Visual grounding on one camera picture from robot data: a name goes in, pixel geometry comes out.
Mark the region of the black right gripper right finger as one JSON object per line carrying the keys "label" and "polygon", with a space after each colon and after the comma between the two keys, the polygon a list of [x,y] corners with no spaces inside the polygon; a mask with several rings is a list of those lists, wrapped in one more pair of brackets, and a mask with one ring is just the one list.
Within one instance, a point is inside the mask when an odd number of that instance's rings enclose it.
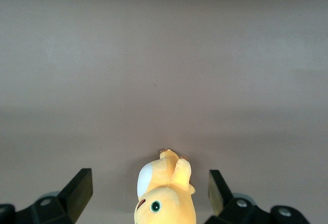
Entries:
{"label": "black right gripper right finger", "polygon": [[266,212],[250,197],[234,195],[218,170],[209,171],[208,197],[214,215],[206,223],[309,223],[301,212],[292,207],[276,205]]}

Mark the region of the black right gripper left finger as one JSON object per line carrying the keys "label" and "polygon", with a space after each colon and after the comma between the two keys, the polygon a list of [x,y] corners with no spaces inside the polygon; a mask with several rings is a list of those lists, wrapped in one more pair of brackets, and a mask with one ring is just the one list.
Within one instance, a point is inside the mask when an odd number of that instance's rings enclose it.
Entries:
{"label": "black right gripper left finger", "polygon": [[93,195],[92,169],[82,168],[56,195],[17,211],[1,204],[1,223],[76,223]]}

